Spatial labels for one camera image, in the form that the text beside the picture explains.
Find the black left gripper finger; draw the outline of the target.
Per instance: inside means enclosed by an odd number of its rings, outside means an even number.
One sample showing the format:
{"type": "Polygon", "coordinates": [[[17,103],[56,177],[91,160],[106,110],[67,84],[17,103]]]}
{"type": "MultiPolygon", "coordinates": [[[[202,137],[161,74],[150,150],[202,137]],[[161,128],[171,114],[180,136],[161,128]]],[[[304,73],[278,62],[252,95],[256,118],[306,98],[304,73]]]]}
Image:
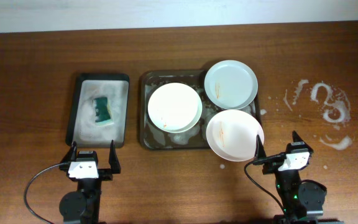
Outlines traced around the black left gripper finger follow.
{"type": "Polygon", "coordinates": [[[68,152],[64,155],[63,159],[61,160],[61,163],[75,161],[76,155],[77,155],[77,143],[75,141],[73,141],[70,146],[70,149],[68,150],[68,152]]]}
{"type": "Polygon", "coordinates": [[[109,165],[111,172],[113,174],[120,174],[121,173],[121,165],[119,163],[119,159],[116,154],[116,147],[115,143],[112,140],[110,143],[110,150],[109,150],[109,165]]]}

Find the pale pink plate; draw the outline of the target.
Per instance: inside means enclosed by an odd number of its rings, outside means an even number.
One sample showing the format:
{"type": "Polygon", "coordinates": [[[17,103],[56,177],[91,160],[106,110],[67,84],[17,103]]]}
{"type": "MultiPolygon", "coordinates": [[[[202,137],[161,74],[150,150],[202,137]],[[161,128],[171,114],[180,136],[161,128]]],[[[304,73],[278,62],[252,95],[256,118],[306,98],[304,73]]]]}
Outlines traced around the pale pink plate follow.
{"type": "Polygon", "coordinates": [[[252,159],[257,138],[265,140],[256,118],[239,110],[225,110],[214,115],[207,125],[206,138],[215,154],[233,162],[252,159]]]}

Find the green and yellow sponge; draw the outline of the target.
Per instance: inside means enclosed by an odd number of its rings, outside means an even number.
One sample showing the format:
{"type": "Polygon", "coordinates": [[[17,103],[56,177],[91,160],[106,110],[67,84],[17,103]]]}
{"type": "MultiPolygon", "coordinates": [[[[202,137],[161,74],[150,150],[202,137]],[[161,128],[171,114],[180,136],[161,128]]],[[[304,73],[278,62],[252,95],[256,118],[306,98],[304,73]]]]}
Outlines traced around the green and yellow sponge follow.
{"type": "Polygon", "coordinates": [[[106,96],[94,98],[93,107],[95,111],[94,122],[97,126],[104,126],[112,123],[109,100],[106,96]]]}

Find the pale grey plate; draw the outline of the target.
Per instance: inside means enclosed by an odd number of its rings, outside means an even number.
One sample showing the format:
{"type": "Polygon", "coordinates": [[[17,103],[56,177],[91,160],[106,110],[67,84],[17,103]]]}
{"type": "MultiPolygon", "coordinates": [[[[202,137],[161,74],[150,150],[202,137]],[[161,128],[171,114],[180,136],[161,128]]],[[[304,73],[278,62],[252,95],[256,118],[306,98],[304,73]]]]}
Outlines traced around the pale grey plate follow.
{"type": "Polygon", "coordinates": [[[225,110],[239,110],[251,104],[258,87],[253,70],[236,60],[223,60],[214,64],[204,78],[207,97],[225,110]]]}

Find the cream white plate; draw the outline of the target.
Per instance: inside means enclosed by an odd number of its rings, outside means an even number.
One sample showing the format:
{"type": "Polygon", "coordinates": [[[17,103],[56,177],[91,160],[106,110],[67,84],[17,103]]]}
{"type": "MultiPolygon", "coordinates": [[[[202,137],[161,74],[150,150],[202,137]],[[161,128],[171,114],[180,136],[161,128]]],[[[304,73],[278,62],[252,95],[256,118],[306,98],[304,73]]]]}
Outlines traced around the cream white plate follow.
{"type": "Polygon", "coordinates": [[[158,87],[147,104],[151,122],[168,133],[191,129],[200,120],[202,110],[199,94],[183,83],[167,83],[158,87]]]}

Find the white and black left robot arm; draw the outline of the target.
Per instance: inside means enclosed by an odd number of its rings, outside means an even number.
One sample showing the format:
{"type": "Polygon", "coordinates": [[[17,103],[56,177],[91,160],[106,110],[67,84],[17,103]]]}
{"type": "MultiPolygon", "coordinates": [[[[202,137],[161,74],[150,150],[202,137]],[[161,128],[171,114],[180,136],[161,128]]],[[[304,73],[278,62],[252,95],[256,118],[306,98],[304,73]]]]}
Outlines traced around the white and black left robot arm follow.
{"type": "Polygon", "coordinates": [[[77,143],[71,144],[59,165],[59,169],[77,183],[77,189],[65,194],[59,204],[64,223],[99,222],[102,183],[112,181],[114,174],[121,173],[114,141],[110,143],[108,162],[108,168],[99,168],[96,151],[77,151],[77,143]]]}

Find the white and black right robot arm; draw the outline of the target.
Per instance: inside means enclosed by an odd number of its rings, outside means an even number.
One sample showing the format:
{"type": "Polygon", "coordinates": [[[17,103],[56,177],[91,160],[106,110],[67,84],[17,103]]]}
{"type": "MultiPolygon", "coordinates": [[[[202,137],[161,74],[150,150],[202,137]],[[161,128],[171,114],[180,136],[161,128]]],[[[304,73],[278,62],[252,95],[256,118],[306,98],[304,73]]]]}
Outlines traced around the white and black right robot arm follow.
{"type": "Polygon", "coordinates": [[[256,137],[255,159],[252,164],[262,165],[264,175],[275,176],[275,188],[280,196],[281,215],[273,217],[273,223],[318,223],[323,215],[323,204],[327,188],[313,180],[302,180],[299,171],[310,163],[314,150],[292,132],[293,141],[284,152],[267,156],[260,136],[256,137]]]}

